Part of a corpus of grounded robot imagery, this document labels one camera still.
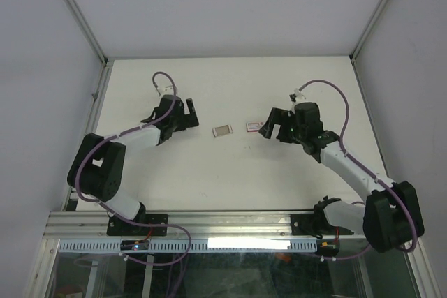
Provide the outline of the red white staple box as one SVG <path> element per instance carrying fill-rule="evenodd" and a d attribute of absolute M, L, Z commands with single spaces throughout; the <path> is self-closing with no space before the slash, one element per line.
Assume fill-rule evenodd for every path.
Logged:
<path fill-rule="evenodd" d="M 255 133 L 258 132 L 262 127 L 264 123 L 262 121 L 251 121 L 246 123 L 246 128 L 248 133 Z"/>

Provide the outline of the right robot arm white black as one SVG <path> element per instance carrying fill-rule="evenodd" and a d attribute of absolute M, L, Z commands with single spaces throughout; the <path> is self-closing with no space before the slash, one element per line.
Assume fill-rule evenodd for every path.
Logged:
<path fill-rule="evenodd" d="M 292 110 L 272 108 L 259 133 L 283 143 L 299 144 L 318 163 L 341 177 L 360 197 L 363 206 L 340 198 L 324 198 L 314 206 L 312 224 L 320 233 L 335 227 L 363 234 L 369 245 L 380 253 L 417 241 L 425 233 L 417 192 L 407 181 L 381 179 L 361 167 L 343 150 L 341 138 L 327 131 L 314 102 L 295 103 Z"/>

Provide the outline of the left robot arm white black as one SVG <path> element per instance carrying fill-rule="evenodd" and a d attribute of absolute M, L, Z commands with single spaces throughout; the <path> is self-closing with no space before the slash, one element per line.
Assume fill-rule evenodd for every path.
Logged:
<path fill-rule="evenodd" d="M 88 195 L 107 207 L 112 215 L 108 236 L 167 235 L 166 214 L 148 214 L 145 205 L 121 187 L 124 161 L 130 155 L 155 148 L 173 133 L 199 126 L 193 100 L 165 94 L 150 117 L 122 135 L 104 137 L 95 133 L 84 136 L 67 175 L 68 185 L 79 196 Z"/>

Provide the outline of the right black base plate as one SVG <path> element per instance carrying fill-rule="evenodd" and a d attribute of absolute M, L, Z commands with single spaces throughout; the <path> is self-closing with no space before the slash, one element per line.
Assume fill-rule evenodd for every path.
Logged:
<path fill-rule="evenodd" d="M 293 236 L 309 235 L 323 238 L 322 224 L 314 214 L 291 214 L 291 234 Z"/>

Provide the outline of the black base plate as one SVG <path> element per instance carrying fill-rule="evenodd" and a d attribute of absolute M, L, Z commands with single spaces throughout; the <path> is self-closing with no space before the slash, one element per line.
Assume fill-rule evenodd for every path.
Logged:
<path fill-rule="evenodd" d="M 314 214 L 291 214 L 291 234 L 293 236 L 309 235 L 323 238 L 322 224 Z"/>
<path fill-rule="evenodd" d="M 140 224 L 130 224 L 116 216 L 110 217 L 106 234 L 111 237 L 164 237 L 167 235 L 167 214 L 145 214 Z"/>

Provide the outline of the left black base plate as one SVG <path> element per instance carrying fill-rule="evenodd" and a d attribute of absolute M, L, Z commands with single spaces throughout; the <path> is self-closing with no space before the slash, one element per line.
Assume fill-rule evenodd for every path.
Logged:
<path fill-rule="evenodd" d="M 145 214 L 140 224 L 130 224 L 116 216 L 110 217 L 106 234 L 111 237 L 164 237 L 167 235 L 167 214 Z"/>

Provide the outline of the aluminium mounting rail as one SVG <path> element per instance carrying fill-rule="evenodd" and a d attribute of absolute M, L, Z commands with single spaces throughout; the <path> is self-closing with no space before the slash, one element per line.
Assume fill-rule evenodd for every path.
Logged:
<path fill-rule="evenodd" d="M 194 239 L 208 237 L 307 237 L 300 224 L 311 211 L 167 211 L 166 237 L 184 239 L 176 225 Z M 105 211 L 52 212 L 44 229 L 45 239 L 107 239 L 110 215 Z"/>

